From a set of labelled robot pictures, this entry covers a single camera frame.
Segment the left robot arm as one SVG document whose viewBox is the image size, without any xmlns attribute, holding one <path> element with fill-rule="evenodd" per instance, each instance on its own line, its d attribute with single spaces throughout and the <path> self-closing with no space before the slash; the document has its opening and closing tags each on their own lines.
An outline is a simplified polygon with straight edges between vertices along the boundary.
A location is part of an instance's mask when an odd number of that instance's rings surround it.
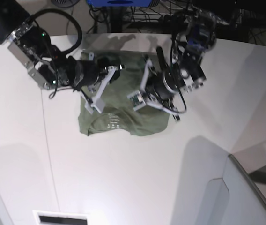
<svg viewBox="0 0 266 225">
<path fill-rule="evenodd" d="M 157 54 L 161 71 L 152 77 L 146 93 L 167 102 L 188 87 L 198 88 L 206 80 L 201 68 L 203 56 L 211 51 L 217 38 L 253 41 L 266 32 L 266 0 L 188 0 L 169 22 L 171 31 L 170 63 Z"/>
</svg>

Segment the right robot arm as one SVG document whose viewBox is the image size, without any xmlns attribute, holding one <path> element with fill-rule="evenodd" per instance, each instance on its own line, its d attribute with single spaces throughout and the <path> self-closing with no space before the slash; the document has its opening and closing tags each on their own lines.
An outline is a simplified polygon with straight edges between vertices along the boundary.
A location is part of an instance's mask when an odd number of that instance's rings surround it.
<svg viewBox="0 0 266 225">
<path fill-rule="evenodd" d="M 49 34 L 37 23 L 37 18 L 54 13 L 70 21 L 76 31 L 77 40 L 73 46 L 62 51 L 53 45 Z M 79 23 L 59 9 L 42 9 L 30 15 L 15 0 L 0 0 L 0 44 L 9 42 L 9 51 L 24 65 L 28 75 L 41 89 L 53 90 L 53 98 L 59 88 L 81 91 L 83 87 L 108 83 L 119 78 L 124 65 L 116 64 L 103 57 L 98 60 L 76 60 L 70 54 L 82 42 Z"/>
</svg>

